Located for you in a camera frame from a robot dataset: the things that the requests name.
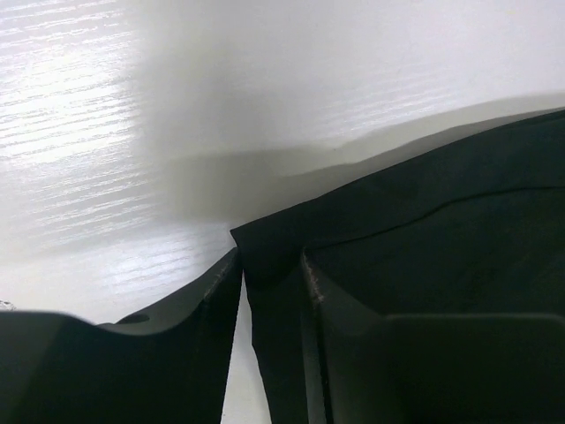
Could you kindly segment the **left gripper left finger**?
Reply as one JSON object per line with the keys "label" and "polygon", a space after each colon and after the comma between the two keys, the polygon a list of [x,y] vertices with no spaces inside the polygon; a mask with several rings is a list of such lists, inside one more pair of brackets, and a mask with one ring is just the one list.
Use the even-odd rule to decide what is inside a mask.
{"label": "left gripper left finger", "polygon": [[230,251],[115,323],[2,313],[2,422],[220,422],[241,283]]}

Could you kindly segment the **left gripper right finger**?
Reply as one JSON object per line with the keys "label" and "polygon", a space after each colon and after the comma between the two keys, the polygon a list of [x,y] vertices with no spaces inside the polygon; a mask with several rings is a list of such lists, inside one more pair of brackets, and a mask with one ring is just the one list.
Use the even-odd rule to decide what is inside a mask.
{"label": "left gripper right finger", "polygon": [[382,315],[301,268],[311,423],[563,422],[561,316]]}

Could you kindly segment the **black shorts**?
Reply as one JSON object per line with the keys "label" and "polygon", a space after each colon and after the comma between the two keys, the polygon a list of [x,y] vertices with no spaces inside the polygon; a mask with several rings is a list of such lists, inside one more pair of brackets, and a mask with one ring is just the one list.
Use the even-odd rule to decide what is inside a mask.
{"label": "black shorts", "polygon": [[382,315],[564,320],[564,115],[496,127],[232,231],[274,423],[307,418],[301,260]]}

